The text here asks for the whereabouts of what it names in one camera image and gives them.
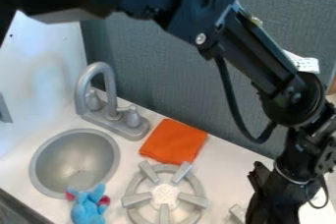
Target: faucet handle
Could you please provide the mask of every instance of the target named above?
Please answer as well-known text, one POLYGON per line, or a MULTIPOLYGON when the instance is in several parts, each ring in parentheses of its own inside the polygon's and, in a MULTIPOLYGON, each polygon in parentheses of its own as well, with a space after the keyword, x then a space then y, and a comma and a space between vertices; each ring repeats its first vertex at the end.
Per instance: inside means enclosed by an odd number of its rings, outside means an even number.
POLYGON ((131 104, 126 108, 117 108, 118 112, 128 112, 126 116, 126 124, 131 128, 136 128, 141 124, 141 117, 139 115, 137 106, 131 104))
POLYGON ((98 111, 103 107, 101 99, 99 98, 95 89, 90 89, 85 98, 86 105, 90 111, 98 111))

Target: white countertop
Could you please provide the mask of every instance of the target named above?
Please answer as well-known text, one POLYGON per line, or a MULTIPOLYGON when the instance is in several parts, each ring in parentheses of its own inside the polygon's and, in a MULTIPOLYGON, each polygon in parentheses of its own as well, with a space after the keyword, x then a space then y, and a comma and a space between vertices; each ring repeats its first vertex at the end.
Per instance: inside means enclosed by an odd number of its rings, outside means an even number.
MULTIPOLYGON (((129 103, 119 99, 120 106, 129 103)), ((142 116, 147 118, 154 129, 164 118, 155 112, 140 108, 142 116)), ((124 195, 126 187, 138 172, 138 164, 144 160, 139 156, 139 149, 147 139, 141 141, 128 141, 98 126, 92 125, 75 114, 74 106, 69 105, 60 111, 48 127, 28 136, 22 144, 0 159, 0 188, 16 197, 41 215, 54 223, 72 223, 70 209, 72 204, 65 200, 55 199, 41 194, 31 184, 28 176, 30 159, 36 150, 51 137, 64 131, 78 128, 97 129, 112 136, 121 150, 121 161, 116 174, 106 184, 106 195, 111 197, 105 218, 106 223, 131 224, 127 212, 121 206, 120 198, 124 195)), ((204 211, 199 224, 224 224, 231 223, 229 208, 239 204, 247 208, 253 194, 252 186, 247 175, 253 168, 255 161, 263 162, 268 168, 273 161, 241 148, 237 145, 214 137, 208 139, 200 151, 195 163, 193 173, 202 183, 210 206, 204 211)), ((336 223, 336 214, 328 204, 322 210, 312 209, 306 205, 301 210, 302 224, 336 223)))

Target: stove burner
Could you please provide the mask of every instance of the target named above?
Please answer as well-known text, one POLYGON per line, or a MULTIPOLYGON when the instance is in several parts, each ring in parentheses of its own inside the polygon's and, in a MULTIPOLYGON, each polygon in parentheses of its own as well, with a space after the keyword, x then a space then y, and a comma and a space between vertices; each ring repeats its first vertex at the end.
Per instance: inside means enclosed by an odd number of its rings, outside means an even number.
POLYGON ((199 180, 191 172, 193 166, 184 162, 181 167, 176 165, 153 165, 150 166, 148 161, 139 164, 140 171, 135 175, 122 197, 122 205, 127 208, 131 220, 136 224, 152 224, 146 220, 140 213, 139 207, 146 203, 158 211, 159 224, 170 224, 171 211, 185 202, 192 206, 190 215, 176 224, 195 224, 201 217, 201 212, 208 206, 208 199, 205 196, 203 187, 199 180), (158 174, 173 174, 169 183, 160 181, 158 174), (151 192, 137 194, 138 186, 148 179, 155 187, 151 192), (185 180, 194 189, 195 194, 181 193, 179 184, 185 180))

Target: bolt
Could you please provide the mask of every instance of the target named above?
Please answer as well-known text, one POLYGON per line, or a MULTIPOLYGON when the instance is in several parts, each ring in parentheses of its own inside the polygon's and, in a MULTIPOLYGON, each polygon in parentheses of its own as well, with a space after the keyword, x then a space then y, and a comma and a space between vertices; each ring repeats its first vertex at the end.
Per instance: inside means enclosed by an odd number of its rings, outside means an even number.
POLYGON ((202 45, 206 42, 206 35, 204 33, 200 33, 197 37, 196 37, 196 44, 197 45, 202 45))
POLYGON ((301 96, 300 93, 295 93, 295 94, 292 96, 291 101, 292 101, 293 104, 296 104, 296 103, 298 103, 298 102, 301 100, 301 98, 302 98, 302 96, 301 96))

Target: silver sink basin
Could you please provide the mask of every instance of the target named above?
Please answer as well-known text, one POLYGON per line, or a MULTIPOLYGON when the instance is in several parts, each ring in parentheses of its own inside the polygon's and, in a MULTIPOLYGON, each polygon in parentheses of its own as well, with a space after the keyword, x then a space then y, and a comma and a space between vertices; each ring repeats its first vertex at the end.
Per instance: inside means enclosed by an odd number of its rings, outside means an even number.
POLYGON ((65 198, 65 190, 90 190, 108 182, 120 161, 117 143, 92 129, 64 132, 44 143, 34 154, 29 176, 43 194, 65 198))

